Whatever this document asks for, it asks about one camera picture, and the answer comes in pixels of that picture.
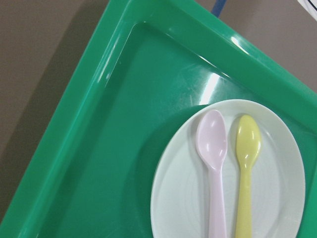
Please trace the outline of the green plastic tray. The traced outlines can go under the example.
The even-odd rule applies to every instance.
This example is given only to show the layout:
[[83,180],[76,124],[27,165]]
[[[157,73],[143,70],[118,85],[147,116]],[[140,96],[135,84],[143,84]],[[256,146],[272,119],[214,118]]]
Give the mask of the green plastic tray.
[[30,154],[3,238],[153,238],[159,161],[200,108],[278,115],[305,172],[296,238],[317,235],[317,96],[193,0],[111,0]]

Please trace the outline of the white round plate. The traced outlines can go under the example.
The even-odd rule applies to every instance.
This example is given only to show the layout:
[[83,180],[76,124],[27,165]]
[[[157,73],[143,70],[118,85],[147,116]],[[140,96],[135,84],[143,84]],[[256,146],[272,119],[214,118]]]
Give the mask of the white round plate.
[[265,106],[248,100],[226,100],[200,108],[174,134],[156,170],[151,194],[151,224],[156,238],[205,238],[208,235],[208,171],[195,147],[201,117],[220,111],[228,151],[222,170],[227,235],[235,236],[239,165],[235,137],[239,118],[248,114],[261,135],[260,155],[251,176],[252,236],[294,238],[305,203],[302,156],[285,122]]

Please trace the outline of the yellow plastic spoon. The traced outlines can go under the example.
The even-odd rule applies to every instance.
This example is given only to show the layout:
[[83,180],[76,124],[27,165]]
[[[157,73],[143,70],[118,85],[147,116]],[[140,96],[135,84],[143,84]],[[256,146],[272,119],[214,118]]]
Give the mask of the yellow plastic spoon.
[[261,146],[262,137],[256,121],[250,115],[241,116],[236,135],[236,157],[240,169],[236,238],[252,237],[252,168],[260,154]]

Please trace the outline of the pink plastic spoon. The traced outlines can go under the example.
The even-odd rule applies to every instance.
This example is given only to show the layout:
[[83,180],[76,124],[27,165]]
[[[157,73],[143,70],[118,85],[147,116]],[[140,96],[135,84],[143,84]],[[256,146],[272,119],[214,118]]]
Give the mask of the pink plastic spoon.
[[207,112],[199,122],[196,132],[196,150],[205,163],[210,187],[208,237],[227,237],[222,167],[227,153],[227,136],[222,114],[217,110]]

